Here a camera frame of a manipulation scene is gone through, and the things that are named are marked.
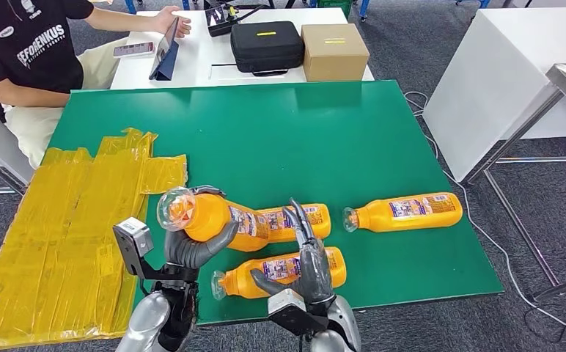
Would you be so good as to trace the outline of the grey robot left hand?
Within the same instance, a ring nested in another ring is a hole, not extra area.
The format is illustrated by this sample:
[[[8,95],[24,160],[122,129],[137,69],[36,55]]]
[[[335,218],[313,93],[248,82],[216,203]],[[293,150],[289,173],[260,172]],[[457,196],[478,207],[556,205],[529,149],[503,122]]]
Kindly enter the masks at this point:
[[[231,218],[225,196],[210,185],[178,186],[158,201],[158,223],[166,230],[166,262],[181,267],[188,282],[196,281],[199,269],[238,233],[239,223]]]

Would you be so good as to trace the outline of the person's left hand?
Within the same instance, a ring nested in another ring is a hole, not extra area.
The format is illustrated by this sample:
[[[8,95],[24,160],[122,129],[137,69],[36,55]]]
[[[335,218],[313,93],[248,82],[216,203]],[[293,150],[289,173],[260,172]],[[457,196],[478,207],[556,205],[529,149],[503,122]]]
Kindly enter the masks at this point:
[[[172,24],[177,21],[175,37],[184,38],[191,33],[191,19],[179,15],[175,12],[179,10],[177,6],[166,6],[161,9],[153,18],[150,31],[165,34]]]

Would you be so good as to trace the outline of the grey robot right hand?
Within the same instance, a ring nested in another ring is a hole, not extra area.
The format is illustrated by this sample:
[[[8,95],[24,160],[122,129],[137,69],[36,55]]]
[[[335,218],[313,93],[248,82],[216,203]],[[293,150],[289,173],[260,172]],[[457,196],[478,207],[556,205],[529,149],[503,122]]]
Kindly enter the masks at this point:
[[[258,269],[251,270],[256,286],[270,295],[290,288],[300,294],[306,303],[318,304],[334,297],[331,272],[323,242],[314,234],[305,210],[295,199],[289,199],[293,209],[283,207],[283,214],[295,230],[300,254],[300,276],[290,284],[270,280]]]

